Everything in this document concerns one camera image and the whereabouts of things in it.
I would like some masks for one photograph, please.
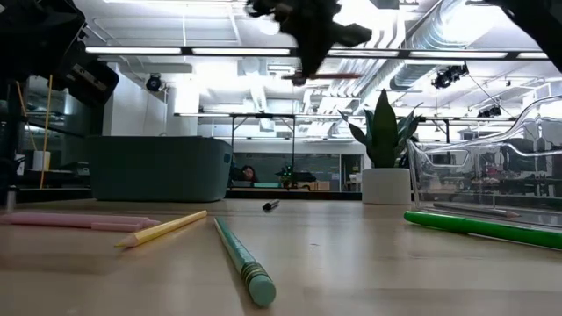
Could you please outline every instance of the plant leaf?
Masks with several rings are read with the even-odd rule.
[[[408,126],[412,120],[414,120],[414,111],[411,111],[405,118],[398,121],[398,135],[402,133],[404,126]]]
[[[367,146],[367,136],[365,136],[361,128],[354,126],[351,123],[349,123],[348,126],[355,140]]]
[[[353,137],[355,138],[355,140],[357,140],[358,142],[362,143],[363,145],[367,145],[367,136],[365,136],[365,134],[363,133],[363,131],[361,130],[361,128],[354,126],[353,124],[351,124],[349,122],[349,118],[347,115],[343,114],[341,111],[338,110],[338,112],[340,113],[340,115],[342,116],[342,119],[348,123],[349,126],[349,130],[351,131],[351,135],[353,135]]]
[[[396,155],[394,154],[394,146],[391,146],[390,143],[383,143],[375,147],[372,155],[375,168],[394,168]]]
[[[375,168],[392,168],[396,158],[394,148],[399,143],[398,124],[386,90],[380,93],[371,124],[371,137]]]
[[[373,146],[373,138],[372,135],[374,135],[375,131],[374,131],[374,115],[371,111],[367,111],[365,110],[365,122],[367,124],[367,144],[369,144],[369,146]]]
[[[398,145],[394,150],[396,156],[402,154],[404,148],[406,148],[407,140],[412,138],[421,120],[422,120],[422,116],[417,116],[413,118],[413,120],[407,126],[404,126],[403,130],[399,133]]]
[[[340,113],[340,115],[342,116],[342,119],[346,122],[349,123],[349,118],[346,114],[343,114],[340,110],[338,110],[338,112]]]

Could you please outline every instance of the pink pencil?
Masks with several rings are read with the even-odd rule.
[[[161,224],[147,217],[16,212],[0,216],[1,224],[90,228],[113,232],[136,232]]]

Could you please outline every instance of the potted plant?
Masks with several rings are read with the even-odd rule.
[[[411,203],[410,173],[408,169],[396,168],[397,159],[406,148],[406,141],[414,135],[422,119],[414,111],[396,122],[396,115],[388,103],[383,90],[377,101],[375,112],[365,111],[367,133],[348,121],[341,113],[351,134],[364,144],[374,169],[363,170],[363,203],[378,205],[409,205]]]

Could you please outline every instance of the spotlight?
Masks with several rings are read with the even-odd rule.
[[[163,81],[162,79],[160,79],[161,76],[162,76],[161,74],[150,75],[150,78],[148,78],[146,84],[148,91],[159,92],[162,91],[162,89],[164,89]]]
[[[493,118],[501,115],[501,108],[499,105],[494,105],[487,110],[480,110],[477,118]]]
[[[437,71],[437,78],[431,81],[431,85],[437,89],[449,88],[454,82],[460,80],[460,77],[468,74],[466,62],[463,66],[450,66],[445,70]]]

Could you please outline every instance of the wooden table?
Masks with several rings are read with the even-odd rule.
[[[2,316],[532,315],[562,309],[562,254],[410,225],[359,202],[209,205],[74,201],[39,211],[210,217],[121,252],[124,234],[0,226]],[[277,286],[256,309],[212,224],[224,216]]]

